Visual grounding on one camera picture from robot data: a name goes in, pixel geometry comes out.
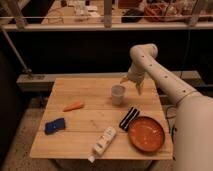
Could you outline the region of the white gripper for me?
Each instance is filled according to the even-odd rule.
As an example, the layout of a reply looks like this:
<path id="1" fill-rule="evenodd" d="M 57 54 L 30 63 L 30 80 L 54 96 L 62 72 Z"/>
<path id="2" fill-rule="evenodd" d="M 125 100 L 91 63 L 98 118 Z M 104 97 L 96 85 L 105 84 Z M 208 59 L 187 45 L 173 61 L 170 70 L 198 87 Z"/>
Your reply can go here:
<path id="1" fill-rule="evenodd" d="M 127 81 L 132 81 L 135 84 L 136 90 L 139 95 L 142 94 L 142 89 L 143 89 L 143 80 L 145 77 L 145 71 L 143 69 L 138 69 L 135 67 L 130 67 L 128 72 L 127 72 L 127 77 L 123 77 L 120 81 L 120 84 L 127 82 Z"/>

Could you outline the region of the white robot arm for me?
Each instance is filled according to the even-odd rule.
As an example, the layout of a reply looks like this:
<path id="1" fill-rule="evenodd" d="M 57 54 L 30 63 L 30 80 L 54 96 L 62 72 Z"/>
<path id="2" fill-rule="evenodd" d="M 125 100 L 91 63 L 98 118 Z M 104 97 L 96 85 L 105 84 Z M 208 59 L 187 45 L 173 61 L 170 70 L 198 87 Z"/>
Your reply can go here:
<path id="1" fill-rule="evenodd" d="M 132 81 L 141 93 L 145 73 L 176 106 L 173 171 L 213 171 L 213 98 L 160 65 L 155 44 L 130 49 L 131 66 L 121 82 Z"/>

